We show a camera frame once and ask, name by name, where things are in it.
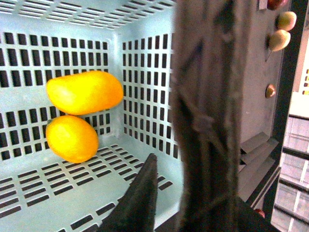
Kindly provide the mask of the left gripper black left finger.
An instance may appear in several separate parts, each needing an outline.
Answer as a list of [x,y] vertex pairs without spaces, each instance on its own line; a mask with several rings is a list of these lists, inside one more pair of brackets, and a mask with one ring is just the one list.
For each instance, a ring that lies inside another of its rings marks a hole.
[[157,156],[149,154],[118,205],[102,221],[99,232],[152,232],[158,195]]

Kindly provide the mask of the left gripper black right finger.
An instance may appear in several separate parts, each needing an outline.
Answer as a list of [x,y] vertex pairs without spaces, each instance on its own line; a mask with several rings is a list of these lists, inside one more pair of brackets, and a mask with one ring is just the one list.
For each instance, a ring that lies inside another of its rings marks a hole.
[[242,199],[212,201],[195,211],[188,221],[189,232],[277,232],[278,229]]

